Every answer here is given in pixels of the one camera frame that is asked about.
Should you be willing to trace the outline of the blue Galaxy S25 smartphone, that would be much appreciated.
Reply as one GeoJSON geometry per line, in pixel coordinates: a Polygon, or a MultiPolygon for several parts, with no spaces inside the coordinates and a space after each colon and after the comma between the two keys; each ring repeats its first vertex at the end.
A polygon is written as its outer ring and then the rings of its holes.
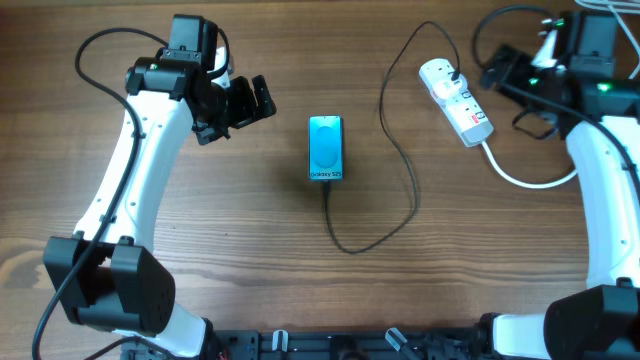
{"type": "Polygon", "coordinates": [[[343,119],[339,115],[309,118],[308,168],[311,181],[342,180],[344,176],[343,119]]]}

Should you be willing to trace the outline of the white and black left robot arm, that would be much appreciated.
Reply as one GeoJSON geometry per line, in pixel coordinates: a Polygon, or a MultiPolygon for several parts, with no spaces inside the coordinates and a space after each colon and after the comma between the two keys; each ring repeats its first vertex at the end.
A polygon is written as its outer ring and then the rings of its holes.
{"type": "Polygon", "coordinates": [[[43,262],[69,322],[118,335],[126,355],[225,359],[211,322],[180,306],[154,257],[159,206],[189,136],[207,145],[273,116],[262,76],[235,76],[224,31],[175,15],[158,52],[128,70],[116,95],[125,116],[102,183],[68,237],[48,240],[43,262]]]}

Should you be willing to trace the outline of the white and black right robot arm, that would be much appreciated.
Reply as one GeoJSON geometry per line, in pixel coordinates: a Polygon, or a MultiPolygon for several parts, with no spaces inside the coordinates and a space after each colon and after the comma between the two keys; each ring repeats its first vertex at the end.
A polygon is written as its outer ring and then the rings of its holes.
{"type": "Polygon", "coordinates": [[[546,13],[535,55],[499,47],[481,83],[552,123],[579,179],[589,265],[583,291],[536,315],[489,314],[490,353],[507,359],[639,355],[639,82],[617,79],[614,11],[546,13]]]}

